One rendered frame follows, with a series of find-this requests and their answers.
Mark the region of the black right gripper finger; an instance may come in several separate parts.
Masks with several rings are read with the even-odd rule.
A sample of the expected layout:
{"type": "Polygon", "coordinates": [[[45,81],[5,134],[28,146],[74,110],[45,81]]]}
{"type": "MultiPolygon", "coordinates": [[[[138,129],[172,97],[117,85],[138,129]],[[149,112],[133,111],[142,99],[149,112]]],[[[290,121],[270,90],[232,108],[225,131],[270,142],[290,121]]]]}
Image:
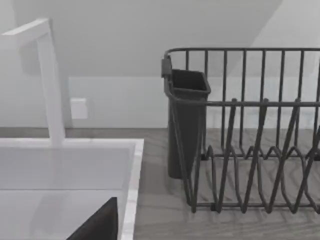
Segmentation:
{"type": "Polygon", "coordinates": [[[118,198],[111,197],[66,240],[118,240],[118,198]]]}

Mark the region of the white sink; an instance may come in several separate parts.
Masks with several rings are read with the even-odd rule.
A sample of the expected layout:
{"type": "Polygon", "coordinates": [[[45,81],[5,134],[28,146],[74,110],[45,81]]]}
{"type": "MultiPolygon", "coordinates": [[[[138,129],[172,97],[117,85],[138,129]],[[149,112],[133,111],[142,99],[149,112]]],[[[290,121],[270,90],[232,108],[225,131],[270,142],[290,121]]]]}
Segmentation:
{"type": "Polygon", "coordinates": [[[117,197],[117,240],[134,240],[142,138],[0,139],[0,240],[66,240],[117,197]]]}

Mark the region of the white wall socket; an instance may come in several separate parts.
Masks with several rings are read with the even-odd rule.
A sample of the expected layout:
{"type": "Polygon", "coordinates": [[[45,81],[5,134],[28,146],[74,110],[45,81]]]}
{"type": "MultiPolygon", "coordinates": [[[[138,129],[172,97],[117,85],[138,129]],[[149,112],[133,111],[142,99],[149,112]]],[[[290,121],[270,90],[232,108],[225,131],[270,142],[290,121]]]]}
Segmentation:
{"type": "Polygon", "coordinates": [[[88,103],[86,98],[70,99],[71,117],[73,120],[85,120],[88,118],[88,103]]]}

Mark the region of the tall white tap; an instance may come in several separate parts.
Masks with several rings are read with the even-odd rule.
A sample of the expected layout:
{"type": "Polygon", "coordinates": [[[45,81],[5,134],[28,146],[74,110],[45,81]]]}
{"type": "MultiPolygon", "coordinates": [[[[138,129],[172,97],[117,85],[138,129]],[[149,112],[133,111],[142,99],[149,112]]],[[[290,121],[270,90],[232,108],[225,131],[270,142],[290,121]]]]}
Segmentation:
{"type": "Polygon", "coordinates": [[[15,49],[36,42],[40,65],[49,144],[60,148],[66,139],[61,82],[49,18],[36,20],[0,34],[0,49],[15,49]]]}

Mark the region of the dark grey cutlery holder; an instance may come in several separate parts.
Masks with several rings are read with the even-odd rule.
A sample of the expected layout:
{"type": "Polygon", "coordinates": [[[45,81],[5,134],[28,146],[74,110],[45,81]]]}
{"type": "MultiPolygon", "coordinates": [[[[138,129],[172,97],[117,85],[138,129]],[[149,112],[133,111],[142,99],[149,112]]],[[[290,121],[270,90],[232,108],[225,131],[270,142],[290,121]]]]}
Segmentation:
{"type": "MultiPolygon", "coordinates": [[[[207,100],[211,87],[205,74],[200,71],[173,69],[172,70],[173,95],[180,99],[207,100]]],[[[191,104],[176,104],[178,125],[181,133],[183,156],[187,167],[187,175],[196,156],[199,129],[199,107],[191,104]]],[[[174,129],[172,112],[168,114],[168,159],[167,170],[169,177],[181,179],[181,166],[174,129]]]]}

